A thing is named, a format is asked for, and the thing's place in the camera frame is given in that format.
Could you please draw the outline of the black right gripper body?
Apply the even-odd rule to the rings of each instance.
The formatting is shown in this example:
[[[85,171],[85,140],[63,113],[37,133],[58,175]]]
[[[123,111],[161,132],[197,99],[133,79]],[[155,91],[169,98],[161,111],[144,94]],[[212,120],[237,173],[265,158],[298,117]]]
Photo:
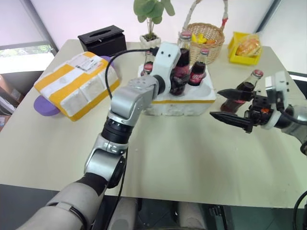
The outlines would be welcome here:
[[[261,126],[268,123],[273,114],[272,105],[269,104],[268,97],[252,93],[251,105],[244,113],[244,118],[249,119],[253,126]]]

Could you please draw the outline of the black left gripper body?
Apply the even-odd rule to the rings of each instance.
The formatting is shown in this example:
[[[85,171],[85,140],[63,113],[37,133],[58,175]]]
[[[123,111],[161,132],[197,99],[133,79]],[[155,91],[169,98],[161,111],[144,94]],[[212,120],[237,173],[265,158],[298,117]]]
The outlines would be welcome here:
[[[170,94],[172,95],[180,95],[182,93],[181,89],[182,79],[175,75],[175,70],[173,69],[170,74]]]

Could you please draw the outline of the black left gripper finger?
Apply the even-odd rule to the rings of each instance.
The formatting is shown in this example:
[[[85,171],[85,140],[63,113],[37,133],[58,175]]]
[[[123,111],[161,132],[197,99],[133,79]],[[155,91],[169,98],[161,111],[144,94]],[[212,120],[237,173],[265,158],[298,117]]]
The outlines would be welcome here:
[[[180,91],[184,91],[185,85],[188,83],[188,81],[189,81],[189,76],[184,76],[178,80],[178,88]]]

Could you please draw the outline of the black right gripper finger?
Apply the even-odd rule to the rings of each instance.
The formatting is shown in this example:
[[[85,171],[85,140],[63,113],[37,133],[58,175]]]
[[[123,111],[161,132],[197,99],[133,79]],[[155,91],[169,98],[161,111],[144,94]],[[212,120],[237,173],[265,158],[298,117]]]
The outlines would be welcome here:
[[[253,122],[248,118],[239,117],[227,112],[210,112],[210,115],[223,123],[242,128],[246,133],[252,132]]]
[[[251,101],[256,95],[255,91],[248,92],[237,89],[224,89],[217,92],[219,95],[234,101]]]

